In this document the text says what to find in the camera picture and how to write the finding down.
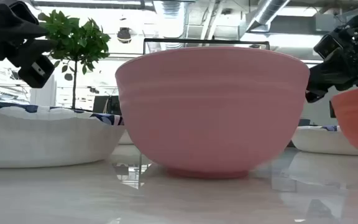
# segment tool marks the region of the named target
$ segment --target pink bowl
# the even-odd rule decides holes
[[[116,72],[134,144],[172,174],[233,178],[279,155],[303,109],[308,67],[239,47],[152,53]]]

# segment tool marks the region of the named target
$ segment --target glossy table surface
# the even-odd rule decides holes
[[[93,164],[0,169],[6,223],[358,223],[358,156],[287,149],[246,178],[198,180],[119,146]]]

